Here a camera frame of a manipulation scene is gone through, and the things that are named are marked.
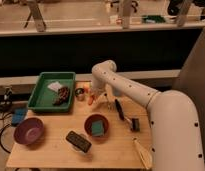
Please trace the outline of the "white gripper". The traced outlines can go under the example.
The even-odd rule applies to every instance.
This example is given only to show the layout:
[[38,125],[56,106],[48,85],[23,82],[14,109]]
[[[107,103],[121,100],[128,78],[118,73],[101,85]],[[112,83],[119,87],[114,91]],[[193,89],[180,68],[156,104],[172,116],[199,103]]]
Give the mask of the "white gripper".
[[101,96],[105,97],[108,101],[108,95],[105,88],[91,87],[91,97],[94,101],[97,101]]

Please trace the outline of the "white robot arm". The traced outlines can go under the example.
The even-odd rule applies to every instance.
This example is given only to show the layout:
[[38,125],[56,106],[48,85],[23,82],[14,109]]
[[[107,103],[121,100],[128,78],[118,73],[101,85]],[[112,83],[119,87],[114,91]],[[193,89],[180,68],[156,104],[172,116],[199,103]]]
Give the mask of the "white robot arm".
[[200,123],[195,104],[177,90],[160,92],[116,73],[114,61],[92,67],[91,91],[98,97],[105,85],[143,106],[152,135],[152,171],[205,171]]

